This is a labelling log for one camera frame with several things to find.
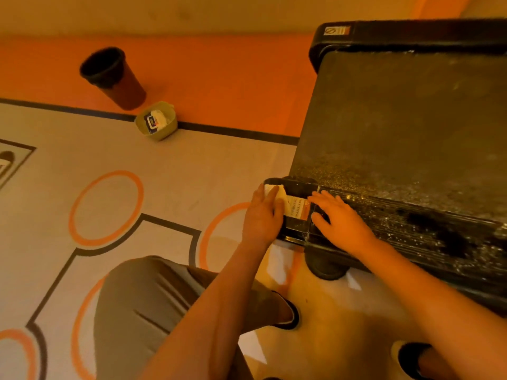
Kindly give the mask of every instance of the black shoe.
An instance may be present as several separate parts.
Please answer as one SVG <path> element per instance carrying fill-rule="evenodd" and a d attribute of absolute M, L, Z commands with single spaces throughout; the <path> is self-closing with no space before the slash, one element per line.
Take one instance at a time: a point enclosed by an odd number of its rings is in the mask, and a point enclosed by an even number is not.
<path fill-rule="evenodd" d="M 419 373 L 419 357 L 431 344 L 397 341 L 391 347 L 391 357 L 410 378 L 428 380 Z"/>
<path fill-rule="evenodd" d="M 292 331 L 292 330 L 296 329 L 299 325 L 299 322 L 301 321 L 301 317 L 299 316 L 299 311 L 298 311 L 297 307 L 294 304 L 292 304 L 292 302 L 290 302 L 285 297 L 283 297 L 281 294 L 279 294 L 278 292 L 276 292 L 276 291 L 272 291 L 272 292 L 275 292 L 278 296 L 280 296 L 287 303 L 287 305 L 292 310 L 292 315 L 293 315 L 291 321 L 286 322 L 286 323 L 274 324 L 273 327 L 285 329 L 287 331 Z"/>

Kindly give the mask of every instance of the small basket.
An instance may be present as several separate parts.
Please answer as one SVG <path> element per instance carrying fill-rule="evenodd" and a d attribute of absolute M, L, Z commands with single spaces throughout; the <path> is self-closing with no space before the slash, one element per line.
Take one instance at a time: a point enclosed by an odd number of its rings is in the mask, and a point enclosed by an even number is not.
<path fill-rule="evenodd" d="M 144 116 L 149 114 L 152 110 L 160 110 L 167 119 L 167 125 L 161 128 L 160 130 L 156 131 L 155 133 L 149 132 L 148 128 L 146 127 L 146 122 L 144 120 Z M 140 114 L 138 114 L 135 117 L 135 124 L 143 135 L 155 141 L 160 141 L 166 138 L 171 133 L 173 133 L 178 128 L 178 120 L 176 118 L 176 111 L 174 110 L 174 105 L 171 105 L 165 101 L 157 102 L 156 104 L 149 106 L 148 108 L 144 109 Z"/>

